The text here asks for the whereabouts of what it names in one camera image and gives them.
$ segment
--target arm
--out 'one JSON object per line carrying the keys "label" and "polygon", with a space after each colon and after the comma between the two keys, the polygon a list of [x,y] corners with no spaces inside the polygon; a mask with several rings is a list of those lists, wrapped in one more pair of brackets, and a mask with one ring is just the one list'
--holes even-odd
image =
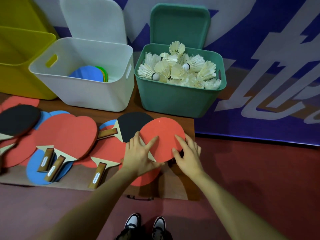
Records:
{"label": "arm", "polygon": [[137,132],[126,145],[122,168],[95,190],[88,201],[69,211],[37,239],[96,239],[125,189],[138,176],[163,165],[148,159],[148,152],[157,139],[142,146]]}
{"label": "arm", "polygon": [[176,136],[184,152],[183,158],[172,149],[178,166],[201,189],[221,223],[233,240],[286,239],[253,211],[220,187],[203,170],[199,156],[201,147],[186,135],[187,143]]}

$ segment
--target shoe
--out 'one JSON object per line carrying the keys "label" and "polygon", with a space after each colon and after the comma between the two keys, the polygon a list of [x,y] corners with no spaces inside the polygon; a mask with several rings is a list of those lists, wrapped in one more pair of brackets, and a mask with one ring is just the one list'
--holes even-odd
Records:
{"label": "shoe", "polygon": [[163,240],[165,233],[166,222],[162,216],[159,216],[153,224],[152,240]]}
{"label": "shoe", "polygon": [[141,215],[139,213],[134,213],[127,219],[124,225],[125,229],[135,229],[141,227]]}

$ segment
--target white lid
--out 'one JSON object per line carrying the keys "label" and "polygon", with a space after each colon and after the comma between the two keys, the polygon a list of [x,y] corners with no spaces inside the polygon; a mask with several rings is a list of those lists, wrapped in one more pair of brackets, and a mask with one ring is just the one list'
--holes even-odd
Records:
{"label": "white lid", "polygon": [[113,0],[60,0],[73,38],[127,44],[121,7]]}

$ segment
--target red floor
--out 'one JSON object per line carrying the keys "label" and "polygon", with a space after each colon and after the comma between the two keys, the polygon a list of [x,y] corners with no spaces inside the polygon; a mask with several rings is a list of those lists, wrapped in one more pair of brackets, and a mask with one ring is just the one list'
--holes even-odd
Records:
{"label": "red floor", "polygon": [[[319,239],[320,152],[315,149],[197,138],[207,173],[289,239]],[[0,185],[0,239],[26,239],[50,227],[87,191]],[[122,197],[99,240],[113,239],[133,212],[150,232],[163,215],[174,240],[229,240],[209,203]]]}

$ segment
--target box handle hole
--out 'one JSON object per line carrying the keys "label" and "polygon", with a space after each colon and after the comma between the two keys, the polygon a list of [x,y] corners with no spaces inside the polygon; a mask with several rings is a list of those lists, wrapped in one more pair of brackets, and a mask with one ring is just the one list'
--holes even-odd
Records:
{"label": "box handle hole", "polygon": [[127,74],[126,74],[127,79],[128,79],[128,76],[129,76],[129,74],[131,72],[131,68],[132,68],[132,65],[130,64],[128,69],[127,69]]}
{"label": "box handle hole", "polygon": [[58,56],[54,54],[51,58],[46,62],[45,66],[47,68],[52,67],[58,61]]}

